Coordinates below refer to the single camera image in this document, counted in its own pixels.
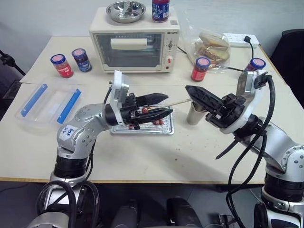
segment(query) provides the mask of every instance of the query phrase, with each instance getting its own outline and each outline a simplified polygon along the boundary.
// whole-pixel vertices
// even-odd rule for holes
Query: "white wall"
[[[87,36],[96,8],[114,1],[0,0],[0,49],[27,72],[51,36]],[[255,34],[268,55],[282,31],[304,28],[304,0],[171,0],[171,5],[187,9],[198,28]]]

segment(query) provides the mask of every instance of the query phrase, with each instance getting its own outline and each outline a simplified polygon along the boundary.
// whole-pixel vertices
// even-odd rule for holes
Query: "wooden skewer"
[[[189,101],[192,101],[192,99],[189,98],[189,99],[186,99],[186,100],[177,101],[177,102],[170,103],[170,104],[165,104],[165,105],[161,105],[161,106],[155,106],[155,107],[151,107],[151,109],[155,109],[155,108],[165,108],[165,107],[168,107],[168,106],[179,105],[179,104],[186,103],[186,102],[189,102]]]

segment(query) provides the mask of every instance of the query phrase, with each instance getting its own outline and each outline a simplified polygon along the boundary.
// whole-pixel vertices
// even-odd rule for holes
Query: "oven door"
[[[106,71],[160,71],[163,36],[163,33],[94,35]]]

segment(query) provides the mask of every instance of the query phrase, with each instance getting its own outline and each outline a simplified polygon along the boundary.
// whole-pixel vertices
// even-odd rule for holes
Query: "black chair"
[[[270,59],[304,108],[304,29],[282,32]]]

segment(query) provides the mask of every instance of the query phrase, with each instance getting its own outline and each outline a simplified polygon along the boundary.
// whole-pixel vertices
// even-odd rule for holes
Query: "oven handle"
[[[113,38],[111,39],[113,50],[145,50],[147,49],[146,38]]]

